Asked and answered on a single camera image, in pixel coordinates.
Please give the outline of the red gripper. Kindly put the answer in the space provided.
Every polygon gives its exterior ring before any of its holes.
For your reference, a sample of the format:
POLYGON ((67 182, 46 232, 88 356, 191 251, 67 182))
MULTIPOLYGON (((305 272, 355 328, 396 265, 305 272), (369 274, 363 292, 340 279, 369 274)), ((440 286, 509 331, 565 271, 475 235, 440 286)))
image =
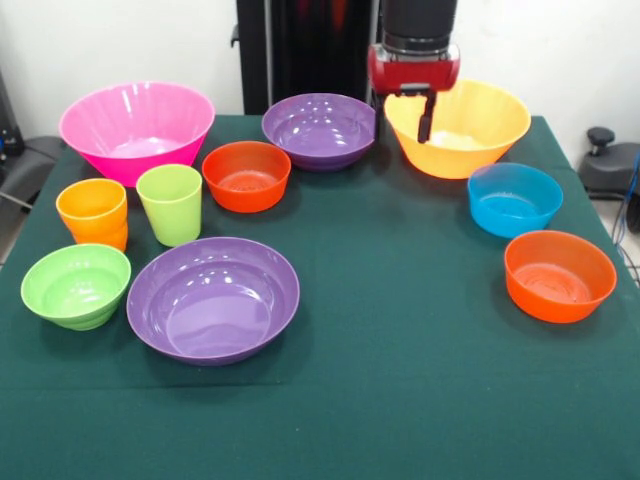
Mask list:
POLYGON ((392 52, 377 43, 369 46, 368 78, 372 91, 380 96, 427 92, 417 133, 418 142, 424 144, 431 136, 437 93, 453 88, 460 63, 460 49, 455 44, 428 55, 408 55, 392 52))

